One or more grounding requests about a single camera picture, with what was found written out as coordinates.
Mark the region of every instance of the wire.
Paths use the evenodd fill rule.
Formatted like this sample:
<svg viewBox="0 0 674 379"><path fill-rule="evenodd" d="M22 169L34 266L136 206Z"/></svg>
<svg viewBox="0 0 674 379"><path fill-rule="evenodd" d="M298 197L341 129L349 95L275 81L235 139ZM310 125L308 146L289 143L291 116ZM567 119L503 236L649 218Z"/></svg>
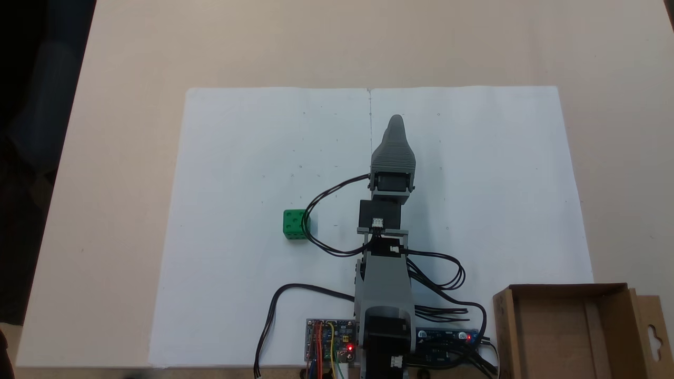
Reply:
<svg viewBox="0 0 674 379"><path fill-rule="evenodd" d="M315 363L316 363L315 360L311 361L311 368L309 369L309 377L307 379L312 379L311 375L313 374L313 367Z"/></svg>
<svg viewBox="0 0 674 379"><path fill-rule="evenodd" d="M311 211L316 207L319 201L323 200L324 198L327 198L334 192L337 192L338 190L342 189L348 184L355 183L357 181L369 179L370 174L364 174L360 175L357 177L353 177L349 180L343 181L342 183L339 183L338 185L335 185L332 188L329 188L325 191L323 191L321 194L316 196L307 206L307 209L304 211L302 214L302 219L300 221L300 227L302 228L302 232L304 233L304 236L314 245L320 247L321 250L325 251L326 253L330 254L331 256L336 256L336 257L351 257L351 256L356 256L365 250L367 250L372 244L374 243L374 240L376 238L379 238L379 234L373 233L372 238L370 239L369 242L363 244L363 246L358 247L353 250L348 250L348 251L342 251L342 250L337 250L334 247L330 247L326 245L324 242L319 241L318 238L314 237L311 234L310 231L310 225L309 225L309 215L311 214Z"/></svg>
<svg viewBox="0 0 674 379"><path fill-rule="evenodd" d="M491 348L494 349L494 354L496 354L496 370L498 372L497 378L501 378L501 359L499 358L498 349L496 349L496 346L489 341L482 341L481 344L485 346L491 346Z"/></svg>
<svg viewBox="0 0 674 379"><path fill-rule="evenodd" d="M448 281L447 283L442 283L442 284L435 283L443 291L453 291L455 289L458 289L466 281L466 270L464 269L463 265L461 265L461 262L459 262L459 260L456 259L453 256L449 256L447 254L441 254L441 253L420 252L420 251L411 250L411 249L403 249L401 252L405 253L405 254L408 254L408 255L414 255L414 256L426 256L426 257L430 257L430 258L440 258L440 259L448 260L448 261L454 263L457 266L457 271L456 271L456 275L454 275L454 278L452 278L452 280ZM410 272L410 277L413 274L415 276L421 276L425 280L431 281L431 279L429 279L428 276L426 276L421 271L421 269L410 258L407 258L407 269Z"/></svg>
<svg viewBox="0 0 674 379"><path fill-rule="evenodd" d="M316 339L318 348L318 378L323 378L323 322L318 323L318 338Z"/></svg>
<svg viewBox="0 0 674 379"><path fill-rule="evenodd" d="M334 353L337 353L337 348L334 347L332 351L333 351ZM342 374L342 368L340 367L340 363L339 363L339 362L337 362L337 370L339 371L339 376L341 376L342 379L344 379L344 374Z"/></svg>
<svg viewBox="0 0 674 379"><path fill-rule="evenodd" d="M291 288L308 289L310 291L323 293L325 295L337 297L339 299L354 301L353 296L347 295L345 293L333 291L333 290L330 290L330 289L325 289L323 287L318 287L318 286L315 286L315 285L291 283L291 284L286 284L284 286L281 286L281 288L277 289L276 292L274 293L274 296L272 296L271 303L269 304L269 312L267 313L267 320L265 321L264 328L262 329L262 333L259 336L259 341L257 342L257 349L255 350L255 363L253 364L253 375L256 379L262 376L262 373L259 370L259 358L260 358L260 354L262 353L262 347L264 345L264 341L267 338L267 336L269 335L269 331L271 329L272 322L274 321L274 315L276 313L276 304L278 303L278 298L281 296L282 293L284 293L286 290L291 289Z"/></svg>
<svg viewBox="0 0 674 379"><path fill-rule="evenodd" d="M417 317L431 322L457 322L470 321L469 318L451 318L445 317L452 314L467 314L466 308L436 308L426 305L415 305L415 314Z"/></svg>
<svg viewBox="0 0 674 379"><path fill-rule="evenodd" d="M335 360L333 353L335 351L335 326L329 322L328 325L330 325L330 329L332 329L332 338L330 338L330 367L332 368L332 375L336 374L335 371Z"/></svg>
<svg viewBox="0 0 674 379"><path fill-rule="evenodd" d="M307 348L307 375L309 375L309 362L311 361L311 341L313 340L313 331L316 329L316 325L313 325L311 327L311 332L309 332L309 346Z"/></svg>

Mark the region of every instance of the blue circuit board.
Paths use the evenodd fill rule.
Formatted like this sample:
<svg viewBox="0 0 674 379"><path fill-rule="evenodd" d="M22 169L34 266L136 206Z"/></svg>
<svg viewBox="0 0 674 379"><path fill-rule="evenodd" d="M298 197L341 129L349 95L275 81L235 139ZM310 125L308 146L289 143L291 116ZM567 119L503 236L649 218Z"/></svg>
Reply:
<svg viewBox="0 0 674 379"><path fill-rule="evenodd" d="M321 334L317 336L315 326L321 325ZM323 360L330 361L330 345L333 346L335 354L333 358L336 363L352 362L356 357L356 322L355 320L318 320L311 318L307 320L305 328L304 357L305 360L312 361L316 359L316 338L319 337L321 350L323 351Z"/></svg>
<svg viewBox="0 0 674 379"><path fill-rule="evenodd" d="M443 328L417 328L417 351L423 347L426 341L442 341L449 339L456 339L471 343L475 341L479 330L477 329L443 329ZM452 361L449 353L443 349L425 349L425 360L430 366L437 364L448 364Z"/></svg>

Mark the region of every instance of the beige table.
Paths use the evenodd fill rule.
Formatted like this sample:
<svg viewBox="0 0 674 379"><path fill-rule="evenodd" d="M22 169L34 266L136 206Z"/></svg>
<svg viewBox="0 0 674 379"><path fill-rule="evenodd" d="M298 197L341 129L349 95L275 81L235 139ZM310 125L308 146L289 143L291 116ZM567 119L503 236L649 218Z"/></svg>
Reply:
<svg viewBox="0 0 674 379"><path fill-rule="evenodd" d="M559 86L595 279L674 327L663 0L99 0L18 364L147 365L188 88L470 85Z"/></svg>

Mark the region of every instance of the green cube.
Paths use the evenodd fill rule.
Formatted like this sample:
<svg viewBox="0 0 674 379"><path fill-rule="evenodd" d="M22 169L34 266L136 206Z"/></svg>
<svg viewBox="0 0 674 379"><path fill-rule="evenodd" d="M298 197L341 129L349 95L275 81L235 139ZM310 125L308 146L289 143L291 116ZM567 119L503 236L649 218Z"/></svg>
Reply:
<svg viewBox="0 0 674 379"><path fill-rule="evenodd" d="M286 209L283 211L283 234L287 239L306 239L302 233L302 216L304 216L303 209ZM307 223L308 231L311 230L311 219Z"/></svg>

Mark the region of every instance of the cardboard box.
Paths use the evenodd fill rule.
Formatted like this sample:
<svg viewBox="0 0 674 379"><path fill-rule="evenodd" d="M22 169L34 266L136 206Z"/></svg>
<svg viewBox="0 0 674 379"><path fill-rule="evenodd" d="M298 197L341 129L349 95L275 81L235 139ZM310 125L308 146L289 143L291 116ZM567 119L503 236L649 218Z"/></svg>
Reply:
<svg viewBox="0 0 674 379"><path fill-rule="evenodd" d="M511 285L493 302L501 379L674 378L657 296L637 296L625 283Z"/></svg>

